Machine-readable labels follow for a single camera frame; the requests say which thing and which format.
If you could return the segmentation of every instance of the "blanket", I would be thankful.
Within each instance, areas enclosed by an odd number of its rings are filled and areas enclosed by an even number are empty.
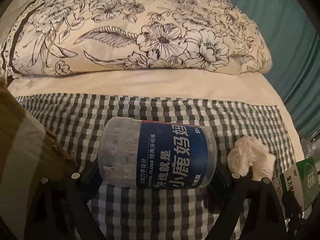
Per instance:
[[[229,0],[31,0],[0,47],[4,76],[136,68],[266,73],[257,25]]]
[[[234,143],[255,136],[276,156],[274,176],[295,162],[294,151],[277,106],[208,99],[140,98],[88,94],[17,97],[83,168],[98,153],[102,130],[114,116],[208,127],[226,163]],[[217,216],[208,212],[206,189],[136,190],[103,183],[89,203],[101,231],[112,239],[203,239]],[[248,202],[233,239],[244,225]]]

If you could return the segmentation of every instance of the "teal curtain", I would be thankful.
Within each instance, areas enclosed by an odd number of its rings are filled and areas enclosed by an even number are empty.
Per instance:
[[[283,100],[300,137],[320,127],[320,38],[296,0],[230,0],[254,20],[271,52],[265,77]]]

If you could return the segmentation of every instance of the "bedding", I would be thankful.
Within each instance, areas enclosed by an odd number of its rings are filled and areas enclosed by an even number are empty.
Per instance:
[[[206,126],[222,160],[241,136],[255,136],[276,156],[275,177],[295,161],[276,106],[68,93],[23,96],[17,101],[59,134],[63,147],[82,165],[96,158],[104,125],[114,116]],[[91,201],[91,212],[102,232],[114,239],[202,239],[214,223],[206,209],[207,197],[205,189],[135,190],[105,182]]]
[[[261,138],[272,148],[277,154],[275,174],[303,159],[290,115],[260,73],[156,69],[26,75],[14,80],[9,90],[58,134],[82,167],[96,158],[103,126],[116,115],[208,126],[223,163],[242,135]],[[135,191],[104,183],[89,207],[102,232],[116,239],[202,239],[217,218],[207,212],[206,196],[204,189]],[[247,208],[245,202],[233,239],[240,236]]]
[[[2,73],[134,68],[267,72],[257,25],[228,0],[33,0],[1,47]]]

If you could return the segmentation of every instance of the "crumpled tissue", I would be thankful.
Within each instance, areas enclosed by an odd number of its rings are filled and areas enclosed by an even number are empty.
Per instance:
[[[252,180],[260,181],[263,177],[272,179],[276,157],[269,153],[269,148],[260,140],[243,136],[235,143],[235,148],[227,157],[228,168],[246,176],[252,166]]]

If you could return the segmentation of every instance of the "gingham fabric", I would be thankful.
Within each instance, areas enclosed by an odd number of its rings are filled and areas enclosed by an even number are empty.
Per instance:
[[[276,106],[60,93],[18,97],[17,101],[57,135],[82,167],[96,158],[104,125],[114,116],[209,127],[223,163],[240,137],[255,136],[276,155],[275,176],[295,161]],[[208,213],[206,197],[205,189],[152,191],[103,183],[89,208],[110,239],[203,239],[217,218]],[[233,239],[244,225],[247,204],[244,211]]]

